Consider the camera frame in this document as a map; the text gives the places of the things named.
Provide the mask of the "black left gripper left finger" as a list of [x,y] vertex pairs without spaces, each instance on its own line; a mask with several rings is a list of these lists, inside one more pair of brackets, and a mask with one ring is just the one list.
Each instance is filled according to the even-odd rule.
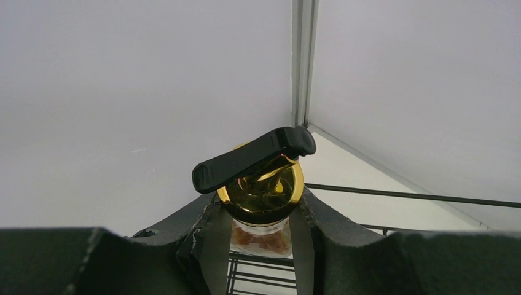
[[2,294],[196,294],[179,252],[218,206],[203,194],[134,236],[104,227],[1,230]]

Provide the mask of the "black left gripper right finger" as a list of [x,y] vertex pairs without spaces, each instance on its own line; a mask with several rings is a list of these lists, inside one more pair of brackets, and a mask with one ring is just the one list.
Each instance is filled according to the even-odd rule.
[[384,236],[304,190],[301,294],[519,294],[520,233],[398,231]]

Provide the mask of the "glass bottle brown contents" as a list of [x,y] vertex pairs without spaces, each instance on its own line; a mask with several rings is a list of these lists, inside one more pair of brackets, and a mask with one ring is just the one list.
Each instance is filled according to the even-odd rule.
[[194,189],[215,192],[232,218],[232,251],[292,255],[289,216],[304,193],[299,159],[315,152],[307,128],[279,127],[194,167]]

